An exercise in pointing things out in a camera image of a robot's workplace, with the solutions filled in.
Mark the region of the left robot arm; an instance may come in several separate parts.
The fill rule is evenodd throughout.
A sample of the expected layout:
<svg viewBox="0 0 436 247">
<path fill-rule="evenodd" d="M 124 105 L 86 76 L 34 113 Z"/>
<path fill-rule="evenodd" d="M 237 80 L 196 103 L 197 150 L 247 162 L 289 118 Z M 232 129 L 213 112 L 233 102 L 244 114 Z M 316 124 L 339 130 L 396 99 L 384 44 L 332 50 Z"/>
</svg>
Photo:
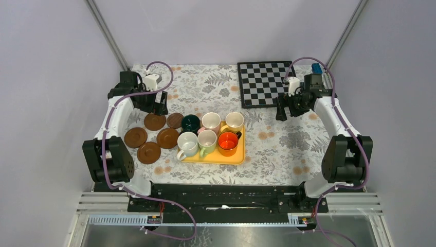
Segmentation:
<svg viewBox="0 0 436 247">
<path fill-rule="evenodd" d="M 84 141 L 82 150 L 95 183 L 141 197 L 140 205 L 146 211 L 154 211 L 160 199 L 151 192 L 151 181 L 135 174 L 134 161 L 122 134 L 134 109 L 167 115 L 167 92 L 163 91 L 160 102 L 156 102 L 160 74 L 146 73 L 142 77 L 129 70 L 120 72 L 119 76 L 119 83 L 107 95 L 108 109 L 103 123 L 93 139 Z"/>
</svg>

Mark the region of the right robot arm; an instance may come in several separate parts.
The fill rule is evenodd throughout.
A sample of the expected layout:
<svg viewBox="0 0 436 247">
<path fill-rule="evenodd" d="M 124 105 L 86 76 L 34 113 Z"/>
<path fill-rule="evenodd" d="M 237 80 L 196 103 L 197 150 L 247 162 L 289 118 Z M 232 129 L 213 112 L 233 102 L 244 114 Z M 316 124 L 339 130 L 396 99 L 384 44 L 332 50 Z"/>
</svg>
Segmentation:
<svg viewBox="0 0 436 247">
<path fill-rule="evenodd" d="M 307 212 L 315 206 L 315 198 L 338 188 L 359 189 L 368 179 L 373 141 L 362 136 L 348 121 L 336 93 L 325 88 L 320 74 L 309 74 L 301 83 L 297 77 L 287 77 L 288 93 L 277 97 L 276 120 L 287 119 L 314 111 L 321 119 L 330 143 L 321 162 L 321 172 L 302 184 L 303 193 L 295 197 L 296 208 Z"/>
</svg>

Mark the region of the yellow plastic tray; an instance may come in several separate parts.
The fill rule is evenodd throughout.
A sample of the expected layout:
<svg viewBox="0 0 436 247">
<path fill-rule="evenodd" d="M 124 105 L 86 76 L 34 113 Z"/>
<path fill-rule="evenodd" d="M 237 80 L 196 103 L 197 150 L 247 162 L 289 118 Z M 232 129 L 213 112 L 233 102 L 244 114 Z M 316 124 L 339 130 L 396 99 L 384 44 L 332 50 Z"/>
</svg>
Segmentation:
<svg viewBox="0 0 436 247">
<path fill-rule="evenodd" d="M 197 153 L 192 157 L 186 157 L 181 160 L 181 162 L 187 163 L 205 163 L 205 164 L 220 164 L 220 165 L 240 165 L 244 162 L 245 159 L 245 131 L 246 126 L 242 127 L 242 135 L 239 139 L 238 147 L 236 152 L 232 156 L 224 156 L 219 152 L 219 146 L 216 145 L 215 150 L 206 154 L 204 157 L 200 156 L 201 148 L 197 151 Z"/>
</svg>

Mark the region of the dark wood grain coaster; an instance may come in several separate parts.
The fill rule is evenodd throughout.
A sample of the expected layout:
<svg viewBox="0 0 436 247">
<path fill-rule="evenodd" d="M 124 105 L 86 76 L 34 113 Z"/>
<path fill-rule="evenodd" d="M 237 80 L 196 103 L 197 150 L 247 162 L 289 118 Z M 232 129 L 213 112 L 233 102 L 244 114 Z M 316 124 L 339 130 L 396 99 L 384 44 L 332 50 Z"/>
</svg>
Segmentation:
<svg viewBox="0 0 436 247">
<path fill-rule="evenodd" d="M 173 113 L 167 117 L 167 126 L 170 128 L 178 129 L 181 127 L 181 122 L 184 116 L 181 113 Z"/>
</svg>

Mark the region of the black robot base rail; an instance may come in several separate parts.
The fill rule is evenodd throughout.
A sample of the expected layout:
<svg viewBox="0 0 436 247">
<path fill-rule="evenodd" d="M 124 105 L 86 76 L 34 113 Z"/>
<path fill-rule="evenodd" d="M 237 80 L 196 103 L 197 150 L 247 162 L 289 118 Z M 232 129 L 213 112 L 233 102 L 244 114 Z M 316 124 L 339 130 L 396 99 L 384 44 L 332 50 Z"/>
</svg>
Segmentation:
<svg viewBox="0 0 436 247">
<path fill-rule="evenodd" d="M 316 199 L 303 195 L 301 186 L 152 185 L 159 202 L 130 198 L 130 213 L 162 213 L 164 223 L 284 223 L 289 213 L 311 216 Z"/>
</svg>

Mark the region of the brown coaster bottom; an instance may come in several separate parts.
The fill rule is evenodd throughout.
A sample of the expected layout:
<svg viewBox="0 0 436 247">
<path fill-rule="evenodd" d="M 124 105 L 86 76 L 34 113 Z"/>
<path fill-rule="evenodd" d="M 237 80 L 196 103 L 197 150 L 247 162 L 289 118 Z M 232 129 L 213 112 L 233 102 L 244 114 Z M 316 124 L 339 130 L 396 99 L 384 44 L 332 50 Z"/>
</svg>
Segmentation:
<svg viewBox="0 0 436 247">
<path fill-rule="evenodd" d="M 152 164 L 156 162 L 161 155 L 161 148 L 157 143 L 146 142 L 137 150 L 137 158 L 143 164 Z"/>
</svg>

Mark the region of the brown coaster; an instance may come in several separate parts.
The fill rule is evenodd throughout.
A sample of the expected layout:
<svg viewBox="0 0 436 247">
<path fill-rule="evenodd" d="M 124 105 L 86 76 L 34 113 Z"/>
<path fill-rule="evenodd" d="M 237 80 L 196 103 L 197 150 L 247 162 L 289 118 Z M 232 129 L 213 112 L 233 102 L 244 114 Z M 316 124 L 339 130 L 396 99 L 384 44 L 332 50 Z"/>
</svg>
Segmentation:
<svg viewBox="0 0 436 247">
<path fill-rule="evenodd" d="M 130 148 L 138 148 L 143 145 L 148 139 L 148 134 L 145 129 L 135 127 L 128 130 L 124 136 L 125 144 Z"/>
<path fill-rule="evenodd" d="M 166 117 L 158 116 L 153 113 L 149 113 L 144 119 L 144 126 L 151 131 L 157 131 L 162 129 L 166 124 Z"/>
<path fill-rule="evenodd" d="M 146 142 L 137 150 L 137 158 L 143 164 L 152 164 L 156 162 L 161 155 L 161 148 L 157 143 Z"/>
<path fill-rule="evenodd" d="M 174 128 L 165 128 L 157 134 L 157 144 L 163 149 L 172 149 L 177 145 L 179 132 Z"/>
</svg>

